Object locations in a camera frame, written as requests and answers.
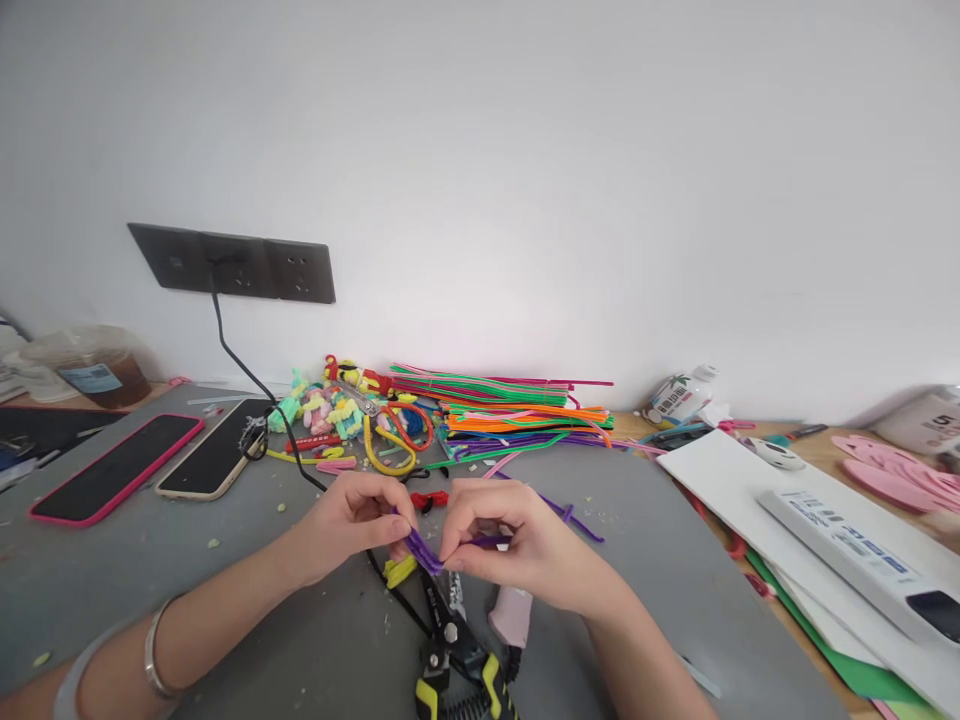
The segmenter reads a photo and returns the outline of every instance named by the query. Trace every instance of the silver bangle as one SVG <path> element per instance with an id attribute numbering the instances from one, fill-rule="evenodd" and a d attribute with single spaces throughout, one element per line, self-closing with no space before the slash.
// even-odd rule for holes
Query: silver bangle
<path id="1" fill-rule="evenodd" d="M 143 646 L 143 669 L 147 674 L 147 682 L 150 683 L 153 691 L 164 700 L 174 700 L 179 697 L 179 693 L 164 685 L 163 681 L 160 679 L 160 676 L 157 674 L 157 663 L 154 658 L 153 643 L 157 637 L 157 627 L 160 625 L 160 618 L 163 617 L 163 613 L 166 611 L 167 607 L 169 607 L 170 603 L 172 603 L 178 597 L 180 596 L 175 595 L 174 597 L 170 598 L 160 606 L 159 610 L 157 610 L 157 614 L 153 616 L 153 622 L 150 623 L 150 630 L 147 632 L 147 641 Z"/>

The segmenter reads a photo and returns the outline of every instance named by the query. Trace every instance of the hand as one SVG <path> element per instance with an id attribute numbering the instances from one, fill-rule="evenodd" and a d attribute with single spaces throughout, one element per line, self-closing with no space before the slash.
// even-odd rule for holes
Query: hand
<path id="1" fill-rule="evenodd" d="M 460 544 L 490 520 L 513 530 L 509 550 Z M 533 488 L 515 480 L 453 481 L 440 560 L 447 570 L 526 590 L 584 616 L 599 611 L 601 588 L 623 583 Z"/>
<path id="2" fill-rule="evenodd" d="M 396 478 L 348 471 L 277 542 L 298 586 L 304 587 L 363 550 L 389 545 L 390 557 L 399 562 L 407 554 L 403 539 L 416 527 L 410 495 Z"/>

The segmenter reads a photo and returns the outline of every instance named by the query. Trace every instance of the gray table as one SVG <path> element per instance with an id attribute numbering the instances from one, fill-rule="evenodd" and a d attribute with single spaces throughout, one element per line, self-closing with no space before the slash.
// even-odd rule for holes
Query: gray table
<path id="1" fill-rule="evenodd" d="M 202 406 L 186 401 L 219 394 L 176 388 L 0 495 L 0 521 L 11 523 L 0 527 L 8 557 L 0 564 L 0 693 L 260 548 L 316 501 L 316 489 L 295 467 L 266 458 L 213 503 L 143 490 L 86 530 L 27 519 L 35 498 L 155 413 L 199 414 Z M 458 474 L 486 469 L 461 466 Z M 722 717 L 846 717 L 826 680 L 658 466 L 621 452 L 562 447 L 521 456 L 508 469 L 554 501 L 574 503 L 578 516 L 607 537 L 600 553 L 674 648 L 721 687 L 722 699 L 712 702 Z M 412 490 L 426 492 L 448 481 L 434 472 L 413 483 Z M 277 512 L 279 503 L 285 513 Z M 437 534 L 434 546 L 442 517 L 434 511 L 422 524 L 425 536 Z M 213 538 L 221 544 L 208 549 Z M 496 589 L 469 578 L 464 585 L 468 618 L 489 640 L 486 613 Z M 404 590 L 426 617 L 416 583 Z M 177 717 L 413 718 L 423 639 L 366 559 L 354 557 L 267 617 L 189 693 Z M 50 663 L 34 670 L 34 658 L 47 651 Z M 539 602 L 512 692 L 524 720 L 614 717 L 582 625 Z"/>

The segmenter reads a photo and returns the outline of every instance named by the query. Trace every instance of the smartphone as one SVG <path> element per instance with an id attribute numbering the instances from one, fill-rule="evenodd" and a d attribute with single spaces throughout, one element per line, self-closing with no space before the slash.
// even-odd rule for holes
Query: smartphone
<path id="1" fill-rule="evenodd" d="M 30 517 L 70 527 L 100 522 L 202 429 L 202 418 L 157 415 L 35 503 Z"/>
<path id="2" fill-rule="evenodd" d="M 266 399 L 243 400 L 224 415 L 220 423 L 190 453 L 157 483 L 158 495 L 187 500 L 216 500 L 223 495 L 247 465 L 240 439 L 251 418 L 263 417 L 270 407 Z M 263 434 L 252 438 L 248 452 Z"/>

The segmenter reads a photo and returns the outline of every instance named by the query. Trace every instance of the wall socket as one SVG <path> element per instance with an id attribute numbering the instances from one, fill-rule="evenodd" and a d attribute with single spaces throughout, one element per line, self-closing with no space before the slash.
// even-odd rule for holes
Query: wall socket
<path id="1" fill-rule="evenodd" d="M 267 240 L 266 246 L 277 297 L 327 304 L 336 302 L 330 250 L 326 245 Z"/>
<path id="2" fill-rule="evenodd" d="M 336 300 L 326 245 L 142 223 L 127 227 L 161 287 L 209 293 L 212 277 L 213 287 L 224 295 Z"/>

